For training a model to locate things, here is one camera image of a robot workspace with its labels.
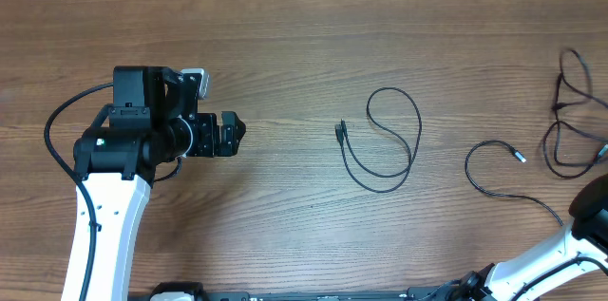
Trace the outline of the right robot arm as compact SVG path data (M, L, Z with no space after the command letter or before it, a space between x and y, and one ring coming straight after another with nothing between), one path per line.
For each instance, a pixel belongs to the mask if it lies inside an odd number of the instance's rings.
M607 177L587 184L569 207L569 222L553 236L505 262L471 272L453 300L537 300L585 273L607 272Z

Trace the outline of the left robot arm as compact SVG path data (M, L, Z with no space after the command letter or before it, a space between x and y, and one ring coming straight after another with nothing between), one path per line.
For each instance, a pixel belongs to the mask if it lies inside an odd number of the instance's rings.
M74 143L68 169L77 218L65 300L125 300L143 211L156 168L188 157L232 157L246 133L233 111L200 113L210 78L202 68L117 66L113 101Z

